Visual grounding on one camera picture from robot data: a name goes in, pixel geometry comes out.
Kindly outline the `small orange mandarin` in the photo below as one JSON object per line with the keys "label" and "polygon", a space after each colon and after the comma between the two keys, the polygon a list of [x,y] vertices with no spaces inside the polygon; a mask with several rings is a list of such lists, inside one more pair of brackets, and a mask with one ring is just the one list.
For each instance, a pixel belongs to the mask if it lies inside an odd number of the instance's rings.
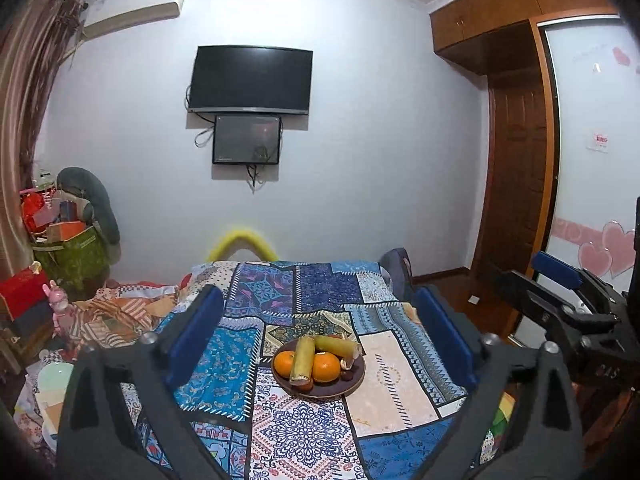
{"label": "small orange mandarin", "polygon": [[316,384],[329,384],[341,376],[340,359],[329,352],[318,352],[314,355],[311,377]]}

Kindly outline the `dark red grape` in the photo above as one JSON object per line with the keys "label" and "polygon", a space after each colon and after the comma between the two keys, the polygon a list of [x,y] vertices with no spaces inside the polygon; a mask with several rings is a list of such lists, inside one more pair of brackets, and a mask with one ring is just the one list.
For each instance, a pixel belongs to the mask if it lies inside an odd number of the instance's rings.
{"label": "dark red grape", "polygon": [[303,384],[295,385],[294,389],[301,393],[308,393],[314,388],[314,381],[312,379],[307,380]]}
{"label": "dark red grape", "polygon": [[350,380],[352,380],[352,378],[354,378],[354,372],[352,370],[341,371],[341,380],[344,380],[345,382],[349,382]]}

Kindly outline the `pink peeled pomelo segment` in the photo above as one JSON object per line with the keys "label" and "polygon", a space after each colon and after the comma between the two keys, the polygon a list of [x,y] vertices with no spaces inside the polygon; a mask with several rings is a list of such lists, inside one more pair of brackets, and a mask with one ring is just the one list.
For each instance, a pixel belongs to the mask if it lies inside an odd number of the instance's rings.
{"label": "pink peeled pomelo segment", "polygon": [[344,370],[344,372],[347,372],[348,370],[352,370],[352,367],[354,366],[355,362],[359,358],[360,358],[359,353],[351,354],[350,356],[341,356],[340,357],[341,370]]}

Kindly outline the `brown wooden door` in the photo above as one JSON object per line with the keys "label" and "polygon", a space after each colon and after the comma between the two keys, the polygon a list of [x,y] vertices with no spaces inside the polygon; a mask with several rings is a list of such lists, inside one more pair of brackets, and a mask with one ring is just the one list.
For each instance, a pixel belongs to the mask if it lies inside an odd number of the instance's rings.
{"label": "brown wooden door", "polygon": [[539,70],[488,78],[488,197],[473,270],[491,284],[511,270],[524,273],[532,256],[544,197],[547,125]]}

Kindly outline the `pink doll figure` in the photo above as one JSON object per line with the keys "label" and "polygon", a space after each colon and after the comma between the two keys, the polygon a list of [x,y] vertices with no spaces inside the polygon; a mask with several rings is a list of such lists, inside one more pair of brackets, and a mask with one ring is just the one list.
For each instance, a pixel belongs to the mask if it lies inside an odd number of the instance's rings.
{"label": "pink doll figure", "polygon": [[56,284],[55,280],[42,285],[42,290],[47,296],[49,306],[52,310],[52,321],[55,333],[65,342],[70,344],[72,338],[72,328],[74,325],[74,312],[72,304],[68,300],[67,292]]}

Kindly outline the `orange patterned bedsheet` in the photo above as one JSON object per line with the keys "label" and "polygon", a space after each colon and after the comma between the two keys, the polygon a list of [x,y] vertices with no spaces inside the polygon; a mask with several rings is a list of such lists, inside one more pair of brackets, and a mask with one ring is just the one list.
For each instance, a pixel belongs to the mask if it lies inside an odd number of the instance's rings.
{"label": "orange patterned bedsheet", "polygon": [[186,305],[186,298],[188,292],[178,285],[103,287],[89,300],[71,302],[58,328],[74,348],[92,342],[101,348],[126,347],[159,328],[175,308]]}

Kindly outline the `red gift box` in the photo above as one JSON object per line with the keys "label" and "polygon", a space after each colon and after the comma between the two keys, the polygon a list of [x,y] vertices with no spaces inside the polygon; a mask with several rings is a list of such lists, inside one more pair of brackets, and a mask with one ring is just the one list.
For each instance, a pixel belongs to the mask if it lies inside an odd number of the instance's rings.
{"label": "red gift box", "polygon": [[47,284],[46,272],[41,268],[25,268],[0,285],[1,307],[9,319],[15,321],[27,310],[46,299],[42,286]]}

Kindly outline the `dark purple round plate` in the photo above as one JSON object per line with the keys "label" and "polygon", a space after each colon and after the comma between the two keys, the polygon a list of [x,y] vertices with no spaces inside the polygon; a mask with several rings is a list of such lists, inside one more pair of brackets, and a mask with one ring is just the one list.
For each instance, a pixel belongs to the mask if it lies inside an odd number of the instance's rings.
{"label": "dark purple round plate", "polygon": [[274,352],[271,371],[278,385],[293,396],[333,400],[359,388],[366,363],[357,341],[333,335],[305,335]]}

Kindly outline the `green box with clutter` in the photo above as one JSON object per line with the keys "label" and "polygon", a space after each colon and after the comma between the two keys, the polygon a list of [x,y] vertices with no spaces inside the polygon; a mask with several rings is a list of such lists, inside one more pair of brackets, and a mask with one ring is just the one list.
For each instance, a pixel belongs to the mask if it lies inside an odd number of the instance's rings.
{"label": "green box with clutter", "polygon": [[54,185],[20,192],[21,215],[35,258],[73,300],[92,297],[108,278],[106,243],[88,200]]}

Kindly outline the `white wardrobe sliding door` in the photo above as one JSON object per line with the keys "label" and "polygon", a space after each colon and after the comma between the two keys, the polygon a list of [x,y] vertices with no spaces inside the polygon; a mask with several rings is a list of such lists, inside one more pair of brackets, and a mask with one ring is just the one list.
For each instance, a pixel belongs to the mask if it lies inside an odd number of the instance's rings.
{"label": "white wardrobe sliding door", "polygon": [[619,18],[568,18],[540,29],[559,131],[546,251],[622,292],[636,256],[639,44]]}

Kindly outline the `blue patchwork tablecloth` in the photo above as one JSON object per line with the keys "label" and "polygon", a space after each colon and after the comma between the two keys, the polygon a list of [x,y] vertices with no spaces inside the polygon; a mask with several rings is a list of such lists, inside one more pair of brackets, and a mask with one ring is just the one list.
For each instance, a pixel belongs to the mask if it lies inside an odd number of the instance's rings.
{"label": "blue patchwork tablecloth", "polygon": [[209,285],[224,314],[174,399],[230,479],[408,479],[468,395],[375,262],[210,262],[118,293],[164,328]]}

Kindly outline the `grey plush toy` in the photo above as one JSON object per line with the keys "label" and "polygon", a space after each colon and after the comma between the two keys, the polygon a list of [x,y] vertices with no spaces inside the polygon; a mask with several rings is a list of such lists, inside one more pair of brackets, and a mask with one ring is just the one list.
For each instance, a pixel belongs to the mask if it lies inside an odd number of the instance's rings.
{"label": "grey plush toy", "polygon": [[119,244],[120,232],[110,196],[98,177],[85,168],[66,167],[58,173],[56,185],[63,192],[86,200],[91,206],[90,218],[100,227],[107,244]]}

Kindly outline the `wooden overhead cabinet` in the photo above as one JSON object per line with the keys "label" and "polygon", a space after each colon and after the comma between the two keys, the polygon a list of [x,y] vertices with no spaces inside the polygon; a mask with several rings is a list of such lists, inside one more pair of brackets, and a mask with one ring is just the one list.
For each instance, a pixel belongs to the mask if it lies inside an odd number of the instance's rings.
{"label": "wooden overhead cabinet", "polygon": [[534,18],[614,13],[610,0],[454,0],[431,14],[434,52],[477,75],[538,63]]}

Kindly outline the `brown striped curtain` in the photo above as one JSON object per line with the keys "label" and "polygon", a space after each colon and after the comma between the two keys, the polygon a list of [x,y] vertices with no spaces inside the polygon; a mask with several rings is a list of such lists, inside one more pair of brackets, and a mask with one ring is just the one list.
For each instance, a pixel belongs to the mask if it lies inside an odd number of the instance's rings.
{"label": "brown striped curtain", "polygon": [[32,185],[35,148],[62,57],[86,0],[27,0],[1,32],[1,277],[32,262],[20,192]]}

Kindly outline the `white air conditioner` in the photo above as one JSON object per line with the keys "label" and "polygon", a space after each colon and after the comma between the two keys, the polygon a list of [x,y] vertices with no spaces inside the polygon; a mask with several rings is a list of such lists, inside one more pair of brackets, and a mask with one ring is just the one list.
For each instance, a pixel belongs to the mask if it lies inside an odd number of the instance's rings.
{"label": "white air conditioner", "polygon": [[184,0],[98,0],[90,3],[82,36],[91,40],[111,32],[178,18]]}

